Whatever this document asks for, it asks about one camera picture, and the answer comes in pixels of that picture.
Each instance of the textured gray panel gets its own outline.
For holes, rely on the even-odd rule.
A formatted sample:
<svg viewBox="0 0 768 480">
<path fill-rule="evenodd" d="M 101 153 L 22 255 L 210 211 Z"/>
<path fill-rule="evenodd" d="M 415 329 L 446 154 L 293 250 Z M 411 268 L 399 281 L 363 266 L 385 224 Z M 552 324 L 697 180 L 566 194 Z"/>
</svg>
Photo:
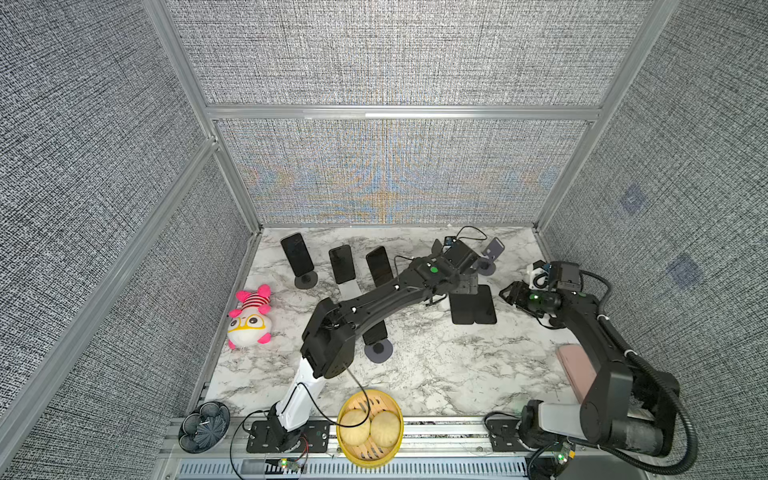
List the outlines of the textured gray panel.
<svg viewBox="0 0 768 480">
<path fill-rule="evenodd" d="M 211 160 L 2 478 L 148 478 L 249 235 Z"/>
<path fill-rule="evenodd" d="M 767 65 L 763 2 L 684 0 L 545 232 L 616 283 L 620 331 L 680 380 L 686 478 L 765 478 Z"/>
<path fill-rule="evenodd" d="M 202 134 L 141 2 L 3 2 L 0 25 L 2 414 Z"/>
<path fill-rule="evenodd" d="M 168 0 L 208 100 L 599 104 L 651 0 Z"/>
<path fill-rule="evenodd" d="M 527 223 L 579 121 L 227 120 L 265 223 Z"/>
</svg>

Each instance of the steamed bun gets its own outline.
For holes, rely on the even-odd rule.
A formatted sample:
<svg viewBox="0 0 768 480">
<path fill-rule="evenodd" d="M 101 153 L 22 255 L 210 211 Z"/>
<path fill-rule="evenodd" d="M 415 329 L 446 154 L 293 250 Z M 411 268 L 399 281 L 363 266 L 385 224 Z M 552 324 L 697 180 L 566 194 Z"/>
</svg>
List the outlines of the steamed bun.
<svg viewBox="0 0 768 480">
<path fill-rule="evenodd" d="M 349 410 L 344 414 L 339 423 L 342 425 L 357 425 L 365 419 L 366 415 L 363 410 Z M 351 447 L 362 445 L 371 434 L 371 420 L 367 419 L 362 425 L 352 427 L 351 429 L 339 427 L 339 431 L 342 441 L 347 445 Z"/>
<path fill-rule="evenodd" d="M 392 412 L 381 412 L 371 422 L 371 439 L 385 449 L 395 446 L 400 438 L 400 419 Z"/>
</svg>

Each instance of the yellow steamer basket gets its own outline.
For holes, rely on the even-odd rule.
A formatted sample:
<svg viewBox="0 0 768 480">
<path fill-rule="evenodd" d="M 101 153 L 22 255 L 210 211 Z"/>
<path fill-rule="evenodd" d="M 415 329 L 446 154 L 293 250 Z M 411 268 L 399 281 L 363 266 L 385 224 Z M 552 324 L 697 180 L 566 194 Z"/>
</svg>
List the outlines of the yellow steamer basket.
<svg viewBox="0 0 768 480">
<path fill-rule="evenodd" d="M 371 420 L 381 412 L 392 412 L 400 419 L 400 437 L 397 438 L 397 443 L 385 449 L 374 443 L 371 437 L 368 437 L 362 445 L 352 447 L 342 441 L 341 429 L 343 427 L 338 425 L 336 426 L 336 439 L 339 441 L 342 452 L 344 452 L 344 455 L 346 455 L 350 462 L 363 468 L 378 468 L 392 460 L 397 451 L 400 450 L 403 434 L 402 412 L 400 412 L 397 402 L 386 393 L 379 390 L 366 390 L 366 392 L 371 401 Z M 354 409 L 363 410 L 364 412 L 368 410 L 366 396 L 362 392 L 356 393 L 346 401 L 339 412 L 339 422 L 344 423 L 344 414 Z"/>
</svg>

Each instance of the metal mounting plate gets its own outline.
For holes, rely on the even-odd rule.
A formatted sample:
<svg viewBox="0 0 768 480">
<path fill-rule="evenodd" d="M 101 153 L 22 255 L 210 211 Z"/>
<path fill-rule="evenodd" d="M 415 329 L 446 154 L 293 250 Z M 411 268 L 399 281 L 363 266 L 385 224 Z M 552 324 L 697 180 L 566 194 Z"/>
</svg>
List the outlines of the metal mounting plate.
<svg viewBox="0 0 768 480">
<path fill-rule="evenodd" d="M 515 419 L 489 419 L 488 427 L 491 432 L 488 437 L 491 439 L 491 447 L 494 452 L 530 452 L 518 438 L 518 423 Z"/>
<path fill-rule="evenodd" d="M 330 431 L 330 422 L 326 420 L 309 420 L 306 423 L 304 437 L 310 444 L 310 453 L 325 453 L 328 450 L 328 437 Z M 256 420 L 250 427 L 248 435 L 248 444 L 245 451 L 248 453 L 274 453 L 279 452 L 277 442 L 270 433 L 268 422 Z M 296 447 L 290 450 L 291 453 L 301 453 L 304 451 L 304 442 L 299 440 Z"/>
</svg>

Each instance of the round phone stand base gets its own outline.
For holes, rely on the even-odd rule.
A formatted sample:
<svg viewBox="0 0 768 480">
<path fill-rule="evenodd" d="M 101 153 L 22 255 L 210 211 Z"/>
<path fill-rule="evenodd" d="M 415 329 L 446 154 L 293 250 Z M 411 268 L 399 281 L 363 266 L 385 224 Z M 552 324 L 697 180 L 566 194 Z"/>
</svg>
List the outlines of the round phone stand base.
<svg viewBox="0 0 768 480">
<path fill-rule="evenodd" d="M 478 274 L 483 276 L 491 276 L 496 271 L 496 264 L 490 260 L 480 259 L 478 265 Z"/>
<path fill-rule="evenodd" d="M 293 281 L 293 285 L 299 290 L 309 290 L 313 286 L 317 285 L 317 273 L 312 270 L 309 273 L 304 273 L 302 276 L 297 276 Z"/>
<path fill-rule="evenodd" d="M 363 351 L 371 362 L 384 363 L 392 356 L 392 342 L 388 339 L 384 339 L 381 342 L 376 342 L 373 345 L 366 345 Z"/>
</svg>

